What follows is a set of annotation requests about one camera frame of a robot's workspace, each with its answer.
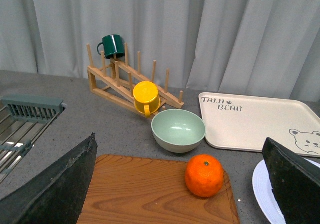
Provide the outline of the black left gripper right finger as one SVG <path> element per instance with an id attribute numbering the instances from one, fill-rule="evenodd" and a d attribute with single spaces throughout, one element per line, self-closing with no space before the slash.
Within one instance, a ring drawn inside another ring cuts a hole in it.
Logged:
<path id="1" fill-rule="evenodd" d="M 262 154 L 286 223 L 319 223 L 320 168 L 271 138 Z"/>

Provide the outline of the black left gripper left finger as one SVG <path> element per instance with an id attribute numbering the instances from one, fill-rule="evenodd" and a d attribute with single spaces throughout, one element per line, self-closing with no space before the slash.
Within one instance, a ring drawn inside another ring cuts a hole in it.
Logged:
<path id="1" fill-rule="evenodd" d="M 95 134 L 3 198 L 1 223 L 77 223 L 97 157 Z"/>

